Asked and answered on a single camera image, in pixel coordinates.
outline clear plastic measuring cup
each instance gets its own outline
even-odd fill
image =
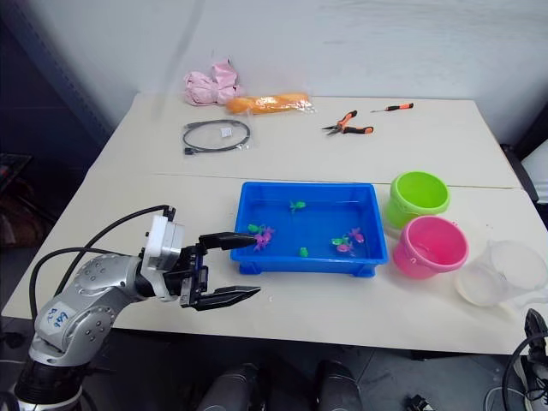
[[[532,291],[545,290],[548,268],[532,249],[515,241],[490,241],[472,263],[456,272],[455,286],[466,300],[477,306],[499,302]],[[548,301],[534,298],[529,302]]]

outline pink bucket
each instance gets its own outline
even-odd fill
[[[451,221],[417,217],[403,228],[392,256],[403,274],[424,279],[460,268],[468,256],[468,242]]]

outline pink cloth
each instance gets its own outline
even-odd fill
[[[244,94],[236,85],[238,74],[229,60],[213,64],[213,79],[199,71],[185,75],[185,100],[192,105],[226,104],[234,97]]]

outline robotic arm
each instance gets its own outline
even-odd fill
[[[201,311],[231,306],[260,291],[233,286],[204,294],[207,250],[253,245],[252,235],[202,235],[195,245],[182,247],[183,235],[181,225],[155,216],[139,256],[104,254],[91,259],[42,308],[34,323],[30,358],[15,386],[21,411],[73,409],[87,364],[128,304],[153,296],[165,302],[179,297],[181,307]]]

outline blue plastic tray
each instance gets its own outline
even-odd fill
[[[291,211],[290,202],[307,206]],[[249,224],[272,227],[275,233],[265,249],[232,250],[240,273],[262,271],[341,272],[373,277],[375,266],[388,261],[377,198],[365,183],[246,182],[241,187],[235,231],[247,233]],[[340,253],[332,238],[360,228],[363,243],[353,241],[352,255]],[[308,257],[299,254],[306,247]]]

